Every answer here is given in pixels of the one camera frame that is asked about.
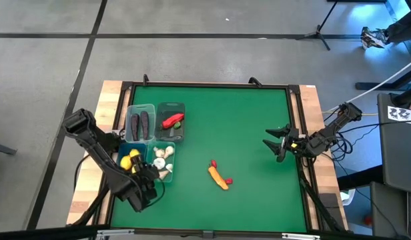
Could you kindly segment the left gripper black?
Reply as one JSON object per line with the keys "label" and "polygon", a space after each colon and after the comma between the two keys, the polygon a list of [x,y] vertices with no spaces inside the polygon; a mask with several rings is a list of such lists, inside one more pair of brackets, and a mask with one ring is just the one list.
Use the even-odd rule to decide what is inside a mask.
{"label": "left gripper black", "polygon": [[142,191],[151,191],[155,189],[154,181],[159,178],[157,167],[148,162],[143,162],[141,155],[131,157],[132,166],[136,166],[136,176]]}

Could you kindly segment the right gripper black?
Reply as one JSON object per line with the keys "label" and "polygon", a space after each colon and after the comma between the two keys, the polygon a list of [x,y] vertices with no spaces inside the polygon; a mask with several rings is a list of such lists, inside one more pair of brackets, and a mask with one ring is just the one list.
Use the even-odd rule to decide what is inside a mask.
{"label": "right gripper black", "polygon": [[287,152],[294,155],[304,155],[307,139],[306,137],[300,137],[299,130],[291,127],[290,124],[279,129],[266,129],[265,132],[282,140],[281,143],[274,143],[266,139],[262,140],[274,155],[277,155],[276,161],[278,163],[285,159]]}

